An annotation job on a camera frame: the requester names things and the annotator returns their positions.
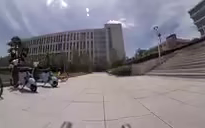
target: hedge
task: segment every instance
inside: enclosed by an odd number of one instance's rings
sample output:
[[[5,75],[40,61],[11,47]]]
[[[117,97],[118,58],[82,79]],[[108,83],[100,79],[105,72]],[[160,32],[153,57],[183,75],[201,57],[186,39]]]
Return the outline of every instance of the hedge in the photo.
[[[130,76],[131,75],[131,66],[121,66],[115,69],[108,71],[109,74],[116,76]]]
[[[164,55],[173,53],[173,52],[175,52],[175,51],[177,51],[177,50],[181,50],[181,49],[186,48],[186,47],[189,47],[189,46],[191,46],[191,45],[195,45],[195,44],[201,43],[202,41],[205,41],[205,38],[194,39],[194,40],[192,40],[192,41],[191,41],[189,44],[187,44],[187,45],[181,46],[181,47],[179,47],[179,48],[175,48],[175,49],[163,51],[163,52],[161,52],[161,55],[164,56]],[[154,58],[158,58],[158,56],[159,56],[159,53],[157,53],[157,52],[156,52],[156,53],[152,53],[152,54],[150,54],[150,55],[148,55],[148,56],[145,56],[145,57],[143,57],[143,58],[136,59],[136,60],[132,60],[132,61],[126,63],[126,65],[142,63],[142,62],[145,62],[145,61],[154,59]]]

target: staircase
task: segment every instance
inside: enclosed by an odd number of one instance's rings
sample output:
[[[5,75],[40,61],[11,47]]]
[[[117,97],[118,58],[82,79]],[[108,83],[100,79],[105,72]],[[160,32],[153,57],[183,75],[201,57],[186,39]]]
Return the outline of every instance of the staircase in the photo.
[[[205,78],[205,42],[177,51],[147,75]]]

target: person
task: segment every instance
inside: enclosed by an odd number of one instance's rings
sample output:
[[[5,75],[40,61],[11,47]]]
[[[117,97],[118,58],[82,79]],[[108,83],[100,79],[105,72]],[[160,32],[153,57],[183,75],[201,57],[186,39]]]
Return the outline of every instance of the person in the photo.
[[[59,69],[58,70],[58,77],[61,75],[61,70]]]

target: wall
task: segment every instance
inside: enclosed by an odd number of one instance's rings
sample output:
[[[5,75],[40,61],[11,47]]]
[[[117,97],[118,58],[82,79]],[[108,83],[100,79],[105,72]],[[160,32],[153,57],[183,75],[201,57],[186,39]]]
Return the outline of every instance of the wall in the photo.
[[[161,64],[167,61],[169,58],[173,57],[176,52],[162,56],[161,57]],[[139,64],[133,64],[131,67],[132,74],[131,75],[144,75],[145,73],[151,71],[155,67],[159,66],[159,59],[155,58],[152,60],[148,60],[146,62],[142,62]]]
[[[108,36],[111,36],[109,41],[112,43],[110,45],[110,54],[113,54],[111,56],[116,56],[115,58],[112,57],[110,61],[115,61],[115,59],[117,61],[125,58],[124,39],[121,24],[105,24],[105,28],[110,28],[110,35],[108,33]]]

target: paved ground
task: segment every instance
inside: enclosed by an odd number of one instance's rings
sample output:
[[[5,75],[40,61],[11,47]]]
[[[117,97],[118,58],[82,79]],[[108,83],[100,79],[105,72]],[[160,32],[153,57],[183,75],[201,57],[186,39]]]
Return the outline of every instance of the paved ground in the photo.
[[[97,73],[3,97],[0,128],[205,128],[205,80]]]

